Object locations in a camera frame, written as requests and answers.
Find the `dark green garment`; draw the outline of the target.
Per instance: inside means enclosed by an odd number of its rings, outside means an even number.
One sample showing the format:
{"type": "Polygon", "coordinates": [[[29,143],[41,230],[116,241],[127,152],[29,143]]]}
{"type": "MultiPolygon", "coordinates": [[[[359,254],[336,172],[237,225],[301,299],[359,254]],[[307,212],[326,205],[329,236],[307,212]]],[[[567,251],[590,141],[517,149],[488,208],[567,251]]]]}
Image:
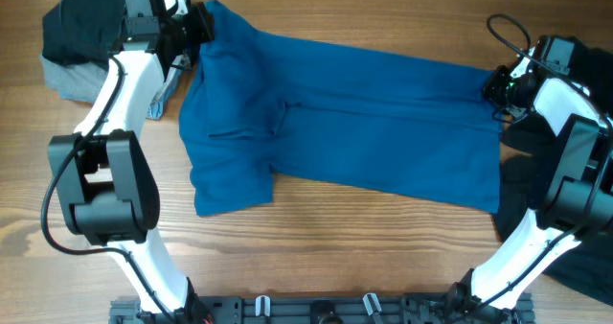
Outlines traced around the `dark green garment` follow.
{"type": "Polygon", "coordinates": [[[612,300],[612,57],[544,35],[489,77],[483,97],[514,121],[501,170],[500,249],[471,273],[471,296],[510,309],[539,275],[612,300]]]}

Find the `blue polo shirt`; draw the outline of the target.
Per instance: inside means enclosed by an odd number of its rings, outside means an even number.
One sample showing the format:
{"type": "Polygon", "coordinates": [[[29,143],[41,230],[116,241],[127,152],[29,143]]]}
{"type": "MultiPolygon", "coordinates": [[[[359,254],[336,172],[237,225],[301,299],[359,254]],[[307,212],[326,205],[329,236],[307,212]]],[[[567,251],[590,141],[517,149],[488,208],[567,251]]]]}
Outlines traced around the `blue polo shirt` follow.
{"type": "Polygon", "coordinates": [[[276,174],[497,211],[486,70],[272,35],[222,3],[181,107],[194,207],[268,203],[276,174]]]}

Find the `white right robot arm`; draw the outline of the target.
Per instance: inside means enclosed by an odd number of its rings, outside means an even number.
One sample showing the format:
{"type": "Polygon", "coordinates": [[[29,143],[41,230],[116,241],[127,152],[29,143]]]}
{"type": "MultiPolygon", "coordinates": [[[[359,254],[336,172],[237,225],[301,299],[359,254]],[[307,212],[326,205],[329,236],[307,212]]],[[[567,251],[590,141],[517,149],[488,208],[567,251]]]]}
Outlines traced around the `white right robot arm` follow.
{"type": "Polygon", "coordinates": [[[578,39],[542,36],[483,90],[507,112],[536,113],[556,139],[527,200],[527,210],[497,252],[452,286],[448,323],[505,323],[522,292],[562,254],[612,232],[612,121],[596,94],[607,77],[591,70],[578,39]]]}

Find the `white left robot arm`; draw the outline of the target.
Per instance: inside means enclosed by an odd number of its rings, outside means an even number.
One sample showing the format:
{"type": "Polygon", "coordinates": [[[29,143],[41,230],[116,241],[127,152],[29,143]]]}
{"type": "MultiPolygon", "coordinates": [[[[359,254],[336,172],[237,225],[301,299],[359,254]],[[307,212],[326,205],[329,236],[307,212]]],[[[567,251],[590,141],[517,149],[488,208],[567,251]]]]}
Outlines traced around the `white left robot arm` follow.
{"type": "Polygon", "coordinates": [[[214,19],[192,0],[124,0],[118,35],[102,50],[109,73],[92,109],[48,146],[53,177],[40,226],[53,249],[73,256],[108,253],[121,267],[145,323],[210,323],[190,279],[173,262],[156,225],[160,197],[139,143],[148,108],[181,63],[193,64],[214,38],[214,19]]]}

